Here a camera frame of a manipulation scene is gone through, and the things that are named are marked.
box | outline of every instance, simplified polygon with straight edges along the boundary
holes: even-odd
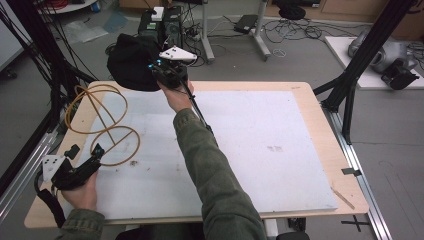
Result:
[[[423,40],[424,38],[424,1],[417,1],[392,33],[398,40]]]
[[[161,0],[119,0],[119,7],[132,9],[153,9],[163,6]]]

gray floor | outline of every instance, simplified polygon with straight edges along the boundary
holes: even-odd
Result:
[[[94,14],[80,11],[64,14],[64,23],[87,19],[89,26],[102,26],[111,11]],[[210,20],[213,28],[223,19]],[[136,33],[138,23],[129,21],[125,28],[93,42],[76,43],[73,49],[93,73],[102,80],[110,74],[106,68],[105,48],[116,41],[119,33]],[[221,29],[231,28],[222,24]],[[349,29],[358,34],[363,28]],[[212,65],[189,69],[196,81],[301,81],[312,88],[334,79],[342,67],[330,49],[318,40],[303,39],[275,44],[265,40],[268,48],[282,49],[284,58],[271,56],[262,61],[250,37],[232,39],[211,38],[216,60]],[[49,109],[49,89],[30,59],[25,55],[13,64],[18,78],[0,78],[0,152],[2,174]],[[319,95],[323,100],[327,93]],[[424,235],[424,94],[422,90],[356,92],[352,119],[352,141],[376,200],[393,239],[422,239]],[[53,239],[56,229],[27,229],[25,215],[35,197],[28,185],[15,207],[0,226],[0,239]],[[357,216],[366,222],[366,216]],[[374,239],[368,226],[359,232],[352,216],[311,217],[307,233],[311,239]],[[284,220],[278,221],[279,231],[288,231]],[[108,226],[102,239],[114,239],[122,226]]]

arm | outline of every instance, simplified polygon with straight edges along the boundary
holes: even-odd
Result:
[[[191,110],[187,96],[162,89],[177,112],[174,127],[188,172],[203,203],[206,239],[266,239],[258,212],[214,136]]]
[[[74,207],[63,224],[57,239],[97,240],[101,238],[105,217],[96,212],[97,193],[95,172],[84,186],[62,191],[63,197]]]

hand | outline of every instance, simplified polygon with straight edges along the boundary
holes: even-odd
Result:
[[[191,102],[188,98],[188,94],[185,93],[183,86],[177,89],[169,89],[158,81],[159,87],[165,93],[166,99],[168,99],[169,106],[178,113],[185,108],[191,108]],[[194,87],[190,81],[187,81],[188,88],[193,93]]]
[[[75,209],[97,209],[96,179],[98,171],[93,173],[87,182],[74,190],[62,191],[63,197]]]

green jacket sleeve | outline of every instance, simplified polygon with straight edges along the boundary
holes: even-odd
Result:
[[[100,239],[105,217],[87,209],[73,209],[60,232],[60,240],[96,240]]]
[[[188,172],[203,203],[206,239],[266,239],[258,212],[213,134],[191,109],[177,113],[174,127]]]

